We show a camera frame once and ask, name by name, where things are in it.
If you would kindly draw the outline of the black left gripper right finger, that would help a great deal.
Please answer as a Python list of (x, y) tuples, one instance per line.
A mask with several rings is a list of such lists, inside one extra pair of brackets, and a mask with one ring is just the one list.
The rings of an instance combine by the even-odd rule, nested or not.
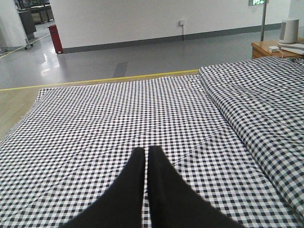
[(152, 227), (242, 227), (193, 191), (173, 168), (160, 146), (149, 147), (147, 175)]

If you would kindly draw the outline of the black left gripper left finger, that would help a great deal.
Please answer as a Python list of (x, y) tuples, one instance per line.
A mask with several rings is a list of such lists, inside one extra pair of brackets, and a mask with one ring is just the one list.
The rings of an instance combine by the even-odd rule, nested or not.
[(140, 228), (142, 225), (145, 152), (134, 148), (112, 185), (63, 228)]

